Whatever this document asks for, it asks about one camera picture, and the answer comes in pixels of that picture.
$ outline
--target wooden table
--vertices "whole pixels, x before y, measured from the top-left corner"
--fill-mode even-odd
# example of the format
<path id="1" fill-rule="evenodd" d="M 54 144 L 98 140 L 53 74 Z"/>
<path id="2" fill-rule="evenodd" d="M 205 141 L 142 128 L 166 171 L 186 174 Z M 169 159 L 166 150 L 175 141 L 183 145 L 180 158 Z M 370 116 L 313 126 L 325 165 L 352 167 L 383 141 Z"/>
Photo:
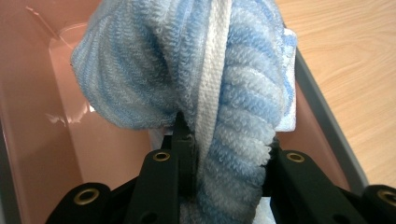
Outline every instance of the wooden table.
<path id="1" fill-rule="evenodd" d="M 276 2 L 370 184 L 396 188 L 396 1 Z"/>

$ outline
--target blue towel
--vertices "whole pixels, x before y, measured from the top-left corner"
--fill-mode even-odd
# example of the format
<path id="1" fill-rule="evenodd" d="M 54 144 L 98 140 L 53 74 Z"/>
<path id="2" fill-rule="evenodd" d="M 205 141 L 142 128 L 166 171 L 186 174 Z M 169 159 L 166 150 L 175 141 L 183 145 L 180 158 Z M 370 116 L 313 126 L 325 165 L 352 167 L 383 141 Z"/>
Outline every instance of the blue towel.
<path id="1" fill-rule="evenodd" d="M 199 167 L 182 223 L 251 223 L 268 145 L 293 104 L 296 44 L 271 0 L 104 0 L 72 64 L 120 127 L 168 127 L 184 113 Z"/>

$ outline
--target terry cloth fabric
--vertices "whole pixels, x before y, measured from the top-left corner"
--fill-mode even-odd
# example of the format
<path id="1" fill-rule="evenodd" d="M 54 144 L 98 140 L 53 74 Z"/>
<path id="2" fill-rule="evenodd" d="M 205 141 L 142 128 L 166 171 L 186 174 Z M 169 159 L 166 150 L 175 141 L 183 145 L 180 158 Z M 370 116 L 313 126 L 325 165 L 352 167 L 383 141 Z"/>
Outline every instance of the terry cloth fabric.
<path id="1" fill-rule="evenodd" d="M 199 148 L 181 223 L 251 223 L 296 47 L 271 0 L 104 0 L 72 55 L 95 110 L 131 129 L 182 111 Z"/>

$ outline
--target light wood grain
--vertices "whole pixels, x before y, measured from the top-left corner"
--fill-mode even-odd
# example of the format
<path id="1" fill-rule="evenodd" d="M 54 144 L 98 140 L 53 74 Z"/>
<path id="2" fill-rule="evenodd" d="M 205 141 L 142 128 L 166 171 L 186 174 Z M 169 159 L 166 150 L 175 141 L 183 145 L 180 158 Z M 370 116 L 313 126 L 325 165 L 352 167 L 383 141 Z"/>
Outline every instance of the light wood grain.
<path id="1" fill-rule="evenodd" d="M 396 188 L 396 1 L 276 2 L 370 184 Z"/>

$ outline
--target towel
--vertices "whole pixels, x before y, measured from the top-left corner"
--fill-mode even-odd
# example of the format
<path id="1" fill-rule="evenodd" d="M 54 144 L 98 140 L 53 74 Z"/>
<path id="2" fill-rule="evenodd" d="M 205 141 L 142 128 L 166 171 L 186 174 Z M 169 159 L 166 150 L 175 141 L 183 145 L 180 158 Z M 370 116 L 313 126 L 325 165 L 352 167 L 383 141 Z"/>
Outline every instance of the towel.
<path id="1" fill-rule="evenodd" d="M 296 44 L 271 0 L 104 0 L 71 61 L 92 107 L 120 127 L 169 127 L 183 112 L 199 166 L 181 223 L 251 223 L 292 108 Z"/>

